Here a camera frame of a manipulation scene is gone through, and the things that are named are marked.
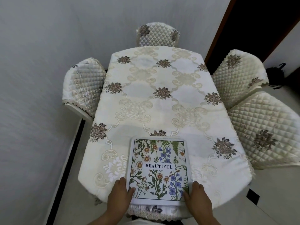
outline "right hand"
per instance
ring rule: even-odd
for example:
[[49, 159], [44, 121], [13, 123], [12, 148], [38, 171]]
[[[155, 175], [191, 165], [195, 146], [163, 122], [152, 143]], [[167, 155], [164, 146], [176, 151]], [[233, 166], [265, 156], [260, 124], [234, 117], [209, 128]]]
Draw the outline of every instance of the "right hand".
[[213, 222], [212, 202], [205, 193], [203, 185], [194, 181], [190, 196], [186, 192], [183, 192], [183, 196], [189, 212], [199, 224], [210, 224]]

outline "chair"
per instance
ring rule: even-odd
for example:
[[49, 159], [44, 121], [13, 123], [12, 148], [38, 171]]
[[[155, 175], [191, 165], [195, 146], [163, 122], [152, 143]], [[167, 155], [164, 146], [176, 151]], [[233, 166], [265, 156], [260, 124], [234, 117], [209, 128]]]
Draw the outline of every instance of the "chair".
[[172, 46], [176, 47], [180, 32], [165, 23], [153, 22], [137, 29], [137, 47]]
[[226, 107], [232, 108], [253, 90], [268, 83], [262, 62], [254, 55], [231, 50], [212, 75], [219, 95]]
[[106, 72], [101, 63], [88, 58], [67, 71], [62, 102], [86, 121], [93, 121]]
[[300, 117], [266, 92], [256, 92], [228, 115], [254, 169], [300, 165]]

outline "green leaf illustration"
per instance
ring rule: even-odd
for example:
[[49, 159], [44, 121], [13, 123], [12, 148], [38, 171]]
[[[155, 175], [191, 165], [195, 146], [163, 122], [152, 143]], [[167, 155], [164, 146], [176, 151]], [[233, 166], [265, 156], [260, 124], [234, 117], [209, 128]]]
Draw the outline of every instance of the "green leaf illustration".
[[172, 146], [173, 146], [174, 152], [175, 152], [176, 155], [178, 156], [178, 144], [179, 144], [179, 141], [171, 141], [171, 144], [172, 144]]

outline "white wall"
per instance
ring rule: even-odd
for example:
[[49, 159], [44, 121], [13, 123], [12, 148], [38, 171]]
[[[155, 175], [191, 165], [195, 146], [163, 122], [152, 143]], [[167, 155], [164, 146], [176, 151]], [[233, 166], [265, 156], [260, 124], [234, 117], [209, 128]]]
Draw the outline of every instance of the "white wall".
[[61, 0], [0, 0], [0, 224], [41, 225], [79, 118], [66, 71], [93, 56]]
[[265, 68], [270, 68], [278, 67], [279, 64], [284, 62], [286, 66], [282, 70], [285, 77], [300, 67], [300, 22], [267, 57], [263, 64]]
[[95, 58], [107, 69], [112, 53], [136, 46], [136, 29], [164, 22], [180, 31], [178, 47], [205, 59], [230, 0], [73, 0]]

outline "book cover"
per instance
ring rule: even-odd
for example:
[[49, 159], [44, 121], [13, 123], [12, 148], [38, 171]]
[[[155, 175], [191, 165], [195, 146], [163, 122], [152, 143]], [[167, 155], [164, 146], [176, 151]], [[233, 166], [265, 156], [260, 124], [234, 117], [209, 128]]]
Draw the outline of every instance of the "book cover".
[[134, 137], [127, 169], [132, 204], [182, 205], [189, 193], [190, 164], [186, 142], [165, 137]]

